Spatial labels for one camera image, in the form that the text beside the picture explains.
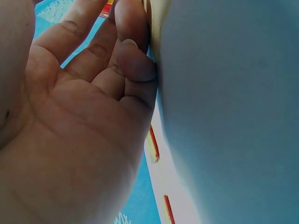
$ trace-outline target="palm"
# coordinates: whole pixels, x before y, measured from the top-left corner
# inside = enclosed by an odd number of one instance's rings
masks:
[[[148,30],[142,6],[134,0],[119,3],[125,12],[121,25],[114,15],[106,20],[89,48],[66,68],[60,64],[83,41],[104,0],[76,1],[88,8],[86,18],[71,16],[71,23],[51,27],[30,49],[22,110],[11,122],[17,135],[1,153],[1,179],[25,210],[48,223],[111,219],[138,169],[155,103],[156,73],[144,54]],[[119,45],[128,38],[141,50]]]

